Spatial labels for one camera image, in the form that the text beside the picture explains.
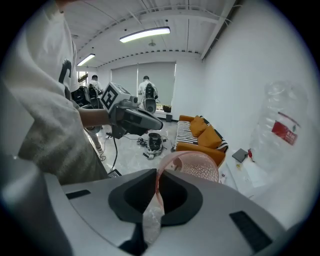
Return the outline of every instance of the red label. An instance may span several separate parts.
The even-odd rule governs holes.
[[[293,145],[298,137],[297,134],[293,133],[288,127],[278,121],[275,121],[272,132],[290,145]]]

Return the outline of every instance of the ceiling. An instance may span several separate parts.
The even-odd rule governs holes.
[[[77,61],[99,68],[123,58],[151,52],[204,57],[234,0],[86,0],[69,4],[65,19],[77,48]],[[171,33],[133,40],[120,37],[169,26]],[[155,46],[149,46],[153,40]]]

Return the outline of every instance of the orange cushion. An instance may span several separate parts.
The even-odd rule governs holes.
[[[204,122],[204,120],[201,117],[199,118],[201,120],[198,119],[190,123],[190,131],[192,132],[192,135],[196,138],[198,138],[203,133],[203,131],[207,128],[207,124]]]
[[[209,125],[198,137],[198,145],[215,150],[221,144],[221,138],[216,134],[215,129]]]

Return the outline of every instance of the white wall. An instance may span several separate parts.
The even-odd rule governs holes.
[[[229,142],[248,149],[264,98],[264,85],[291,80],[308,96],[307,122],[274,183],[254,201],[285,228],[306,216],[319,186],[320,92],[310,53],[295,29],[268,3],[243,3],[205,60],[203,115]]]
[[[201,98],[198,89],[204,87],[205,66],[198,54],[190,53],[190,57],[187,56],[188,54],[175,52],[154,52],[133,56],[98,68],[98,80],[102,86],[107,86],[111,80],[111,69],[137,63],[176,62],[171,115],[174,120],[179,120],[180,115],[194,117],[202,114],[199,109]],[[156,116],[166,117],[161,114],[156,114]]]

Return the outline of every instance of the fluorescent light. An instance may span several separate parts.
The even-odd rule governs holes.
[[[132,33],[132,34],[126,35],[124,37],[121,37],[120,41],[122,43],[126,43],[129,41],[135,40],[135,39],[150,37],[150,36],[154,36],[154,35],[162,35],[162,34],[170,34],[170,27],[163,26],[163,27],[146,29],[143,31],[139,31],[139,32]]]
[[[82,66],[83,64],[85,64],[87,61],[91,60],[94,56],[96,56],[95,54],[90,54],[88,57],[86,57],[83,61],[81,61],[78,66]]]

